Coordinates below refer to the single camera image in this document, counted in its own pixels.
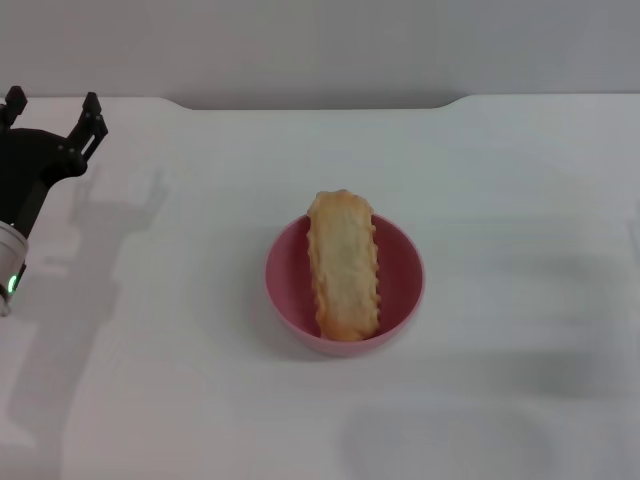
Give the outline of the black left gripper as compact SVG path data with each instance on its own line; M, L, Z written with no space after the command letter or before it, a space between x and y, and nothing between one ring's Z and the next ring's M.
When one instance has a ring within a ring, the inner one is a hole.
M15 85L0 106L1 221L23 236L31 233L53 185L83 175L108 134L95 92L86 95L67 138L43 130L10 130L27 103L23 89Z

